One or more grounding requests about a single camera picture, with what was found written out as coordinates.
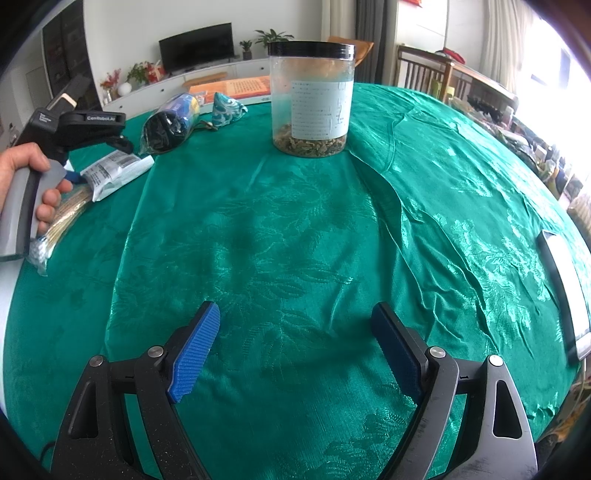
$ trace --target human hand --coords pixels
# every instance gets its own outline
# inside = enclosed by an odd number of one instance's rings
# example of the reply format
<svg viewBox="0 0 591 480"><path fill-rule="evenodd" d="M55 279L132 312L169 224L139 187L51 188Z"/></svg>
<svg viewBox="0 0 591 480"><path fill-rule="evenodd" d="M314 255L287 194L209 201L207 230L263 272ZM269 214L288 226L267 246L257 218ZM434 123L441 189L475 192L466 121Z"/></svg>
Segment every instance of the human hand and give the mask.
<svg viewBox="0 0 591 480"><path fill-rule="evenodd" d="M12 182L14 172L21 167L29 166L33 170L44 172L50 169L51 165L47 157L41 152L36 143L27 143L12 147L0 153L0 212L4 207L4 201ZM68 180L62 180L55 189L43 192L43 202L35 214L39 219L39 235L43 235L53 220L56 207L61 202L61 194L72 190L72 184Z"/></svg>

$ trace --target blue gripper pad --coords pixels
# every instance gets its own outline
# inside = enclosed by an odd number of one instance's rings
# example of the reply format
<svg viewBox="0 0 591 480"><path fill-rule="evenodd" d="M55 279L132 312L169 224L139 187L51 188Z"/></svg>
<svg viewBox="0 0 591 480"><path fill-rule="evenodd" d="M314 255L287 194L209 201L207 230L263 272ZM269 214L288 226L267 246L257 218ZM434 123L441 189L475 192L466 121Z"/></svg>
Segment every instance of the blue gripper pad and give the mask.
<svg viewBox="0 0 591 480"><path fill-rule="evenodd" d="M427 368L424 352L420 351L388 304L382 302L374 307L370 324L401 392L419 405L424 397L421 377Z"/></svg>
<svg viewBox="0 0 591 480"><path fill-rule="evenodd" d="M219 329L220 309L215 303L210 303L174 361L168 387L172 403L180 402L183 395L193 390Z"/></svg>

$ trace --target brown leather chair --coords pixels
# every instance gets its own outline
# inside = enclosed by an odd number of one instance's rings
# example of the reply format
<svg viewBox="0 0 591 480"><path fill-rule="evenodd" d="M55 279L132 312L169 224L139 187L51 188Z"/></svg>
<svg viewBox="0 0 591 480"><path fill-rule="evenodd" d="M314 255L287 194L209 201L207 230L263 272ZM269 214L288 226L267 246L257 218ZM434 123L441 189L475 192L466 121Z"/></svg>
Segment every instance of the brown leather chair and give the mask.
<svg viewBox="0 0 591 480"><path fill-rule="evenodd" d="M350 38L334 37L332 35L329 37L329 42L355 45L355 66L359 65L374 47L374 42L372 41L352 40Z"/></svg>

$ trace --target gray handle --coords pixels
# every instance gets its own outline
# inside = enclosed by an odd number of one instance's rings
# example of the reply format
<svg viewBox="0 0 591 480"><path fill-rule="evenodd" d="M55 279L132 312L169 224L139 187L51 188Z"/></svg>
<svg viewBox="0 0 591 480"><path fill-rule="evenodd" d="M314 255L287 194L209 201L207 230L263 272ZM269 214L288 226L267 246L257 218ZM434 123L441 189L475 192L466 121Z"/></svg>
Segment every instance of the gray handle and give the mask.
<svg viewBox="0 0 591 480"><path fill-rule="evenodd" d="M31 239L37 236L39 220L35 211L43 192L54 189L66 176L59 162L50 163L51 169L40 176L28 167L14 173L0 213L0 261L28 255Z"/></svg>

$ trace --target tv stand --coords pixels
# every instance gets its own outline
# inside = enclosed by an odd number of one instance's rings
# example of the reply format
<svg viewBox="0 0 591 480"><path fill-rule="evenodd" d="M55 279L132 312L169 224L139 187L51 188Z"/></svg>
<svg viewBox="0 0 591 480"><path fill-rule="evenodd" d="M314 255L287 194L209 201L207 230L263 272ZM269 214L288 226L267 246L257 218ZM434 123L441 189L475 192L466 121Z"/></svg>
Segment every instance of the tv stand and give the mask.
<svg viewBox="0 0 591 480"><path fill-rule="evenodd" d="M213 64L199 65L187 72L181 72L128 93L104 105L103 110L105 112L125 113L128 119L133 118L142 113L156 110L174 95L186 92L187 89L183 87L183 83L216 73L225 73L225 80L269 75L269 58L254 60L226 59L222 60L221 63L218 61Z"/></svg>

